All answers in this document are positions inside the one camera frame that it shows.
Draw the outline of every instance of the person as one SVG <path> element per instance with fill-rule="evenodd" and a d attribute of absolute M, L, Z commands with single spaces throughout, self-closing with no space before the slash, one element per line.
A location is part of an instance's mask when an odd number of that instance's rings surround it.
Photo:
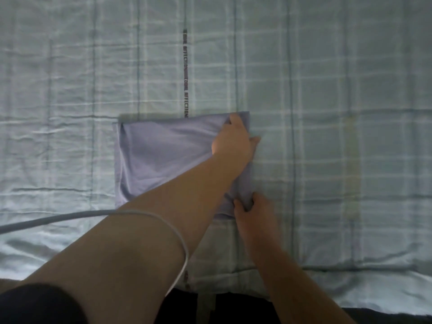
<path fill-rule="evenodd" d="M 194 252 L 224 192 L 252 160 L 250 138 L 230 115 L 213 141 L 213 156 L 119 210 L 157 214 Z M 353 323 L 283 251 L 272 205 L 253 194 L 235 220 L 282 323 Z M 181 240 L 165 222 L 138 214 L 108 216 L 18 286 L 0 295 L 2 323 L 151 323 L 181 271 Z"/>

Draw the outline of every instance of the checkered fabric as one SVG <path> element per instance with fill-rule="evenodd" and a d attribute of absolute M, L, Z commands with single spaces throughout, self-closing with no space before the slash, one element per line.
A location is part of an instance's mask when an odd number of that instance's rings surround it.
<path fill-rule="evenodd" d="M 112 123 L 251 112 L 254 186 L 342 306 L 432 309 L 432 0 L 0 0 L 0 224 L 114 205 Z M 99 219 L 0 237 L 22 279 Z M 235 222 L 182 289 L 267 296 Z"/>

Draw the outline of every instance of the cord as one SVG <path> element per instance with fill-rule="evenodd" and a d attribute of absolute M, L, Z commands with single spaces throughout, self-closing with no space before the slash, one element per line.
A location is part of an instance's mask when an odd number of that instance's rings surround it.
<path fill-rule="evenodd" d="M 105 216 L 105 215 L 124 215 L 124 214 L 129 214 L 129 215 L 140 214 L 140 215 L 146 215 L 146 216 L 158 218 L 159 220 L 161 220 L 162 222 L 164 222 L 166 225 L 168 225 L 170 227 L 170 229 L 180 239 L 181 245 L 182 245 L 184 253 L 185 253 L 185 255 L 184 255 L 184 262 L 185 263 L 183 264 L 183 267 L 181 268 L 180 273 L 177 275 L 174 283 L 172 283 L 170 289 L 166 293 L 166 295 L 169 294 L 170 291 L 176 285 L 178 279 L 180 278 L 181 274 L 183 273 L 183 271 L 186 268 L 187 261 L 189 260 L 189 249 L 187 248 L 186 242 L 183 239 L 183 237 L 181 236 L 181 234 L 178 231 L 178 229 L 176 229 L 175 226 L 173 226 L 171 223 L 169 223 L 164 218 L 162 218 L 159 215 L 156 215 L 156 214 L 154 214 L 152 212 L 143 212 L 143 211 L 139 211 L 139 210 L 115 210 L 115 209 L 89 210 L 89 211 L 82 211 L 82 212 L 71 212 L 69 214 L 56 215 L 56 216 L 50 216 L 50 217 L 43 217 L 43 218 L 29 220 L 29 221 L 26 221 L 26 222 L 18 222 L 18 223 L 12 223 L 12 224 L 3 225 L 3 226 L 0 226 L 0 235 L 1 234 L 6 234 L 6 233 L 10 233 L 10 232 L 20 231 L 20 230 L 24 230 L 24 229 L 31 229 L 31 228 L 34 228 L 34 227 L 37 227 L 37 226 L 42 226 L 42 225 L 47 225 L 47 224 L 52 224 L 52 223 L 63 222 L 63 221 L 66 221 L 66 220 L 71 220 L 71 219 L 98 217 L 98 216 Z"/>

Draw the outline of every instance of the folded cloth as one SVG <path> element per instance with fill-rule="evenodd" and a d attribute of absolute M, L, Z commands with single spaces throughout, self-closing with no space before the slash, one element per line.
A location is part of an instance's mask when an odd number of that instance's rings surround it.
<path fill-rule="evenodd" d="M 249 131 L 249 112 L 240 112 L 239 116 Z M 115 124 L 116 208 L 210 158 L 212 141 L 229 118 L 230 114 L 217 114 Z M 234 216 L 235 198 L 249 209 L 251 196 L 248 164 L 225 193 L 216 218 Z"/>

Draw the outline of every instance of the hand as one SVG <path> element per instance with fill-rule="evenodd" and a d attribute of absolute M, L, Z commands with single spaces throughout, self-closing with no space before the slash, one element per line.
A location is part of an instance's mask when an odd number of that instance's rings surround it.
<path fill-rule="evenodd" d="M 230 114 L 231 124 L 224 124 L 219 134 L 213 140 L 213 155 L 224 155 L 238 163 L 242 171 L 254 156 L 256 146 L 261 137 L 249 138 L 245 125 L 238 114 Z"/>
<path fill-rule="evenodd" d="M 240 236 L 252 261 L 266 248 L 280 247 L 281 236 L 273 204 L 258 192 L 252 195 L 254 205 L 245 212 L 241 201 L 234 200 L 234 215 Z"/>

